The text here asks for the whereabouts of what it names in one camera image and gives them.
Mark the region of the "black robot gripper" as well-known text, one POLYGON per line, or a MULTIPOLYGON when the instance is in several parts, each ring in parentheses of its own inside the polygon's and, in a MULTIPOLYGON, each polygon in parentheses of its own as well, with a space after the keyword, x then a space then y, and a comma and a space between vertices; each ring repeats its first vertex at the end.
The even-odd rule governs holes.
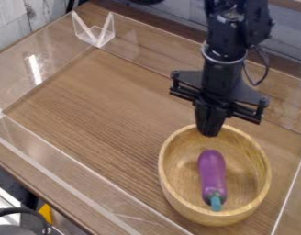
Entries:
POLYGON ((170 73, 170 94, 194 105, 197 130, 206 137, 218 135, 226 118, 261 122, 269 100, 244 81, 242 69, 242 62, 221 64, 206 60, 200 71, 170 73))

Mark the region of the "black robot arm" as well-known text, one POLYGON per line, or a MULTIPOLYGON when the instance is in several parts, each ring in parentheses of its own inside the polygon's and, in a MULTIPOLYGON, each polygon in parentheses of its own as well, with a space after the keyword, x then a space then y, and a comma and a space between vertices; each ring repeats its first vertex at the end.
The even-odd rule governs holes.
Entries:
POLYGON ((197 130, 214 137, 228 118, 261 122, 269 100, 256 90, 264 80, 250 78, 246 57, 254 50, 269 63, 261 42, 269 38, 274 22, 268 0, 204 0, 204 12, 204 68, 170 72, 170 94, 193 104, 197 130))

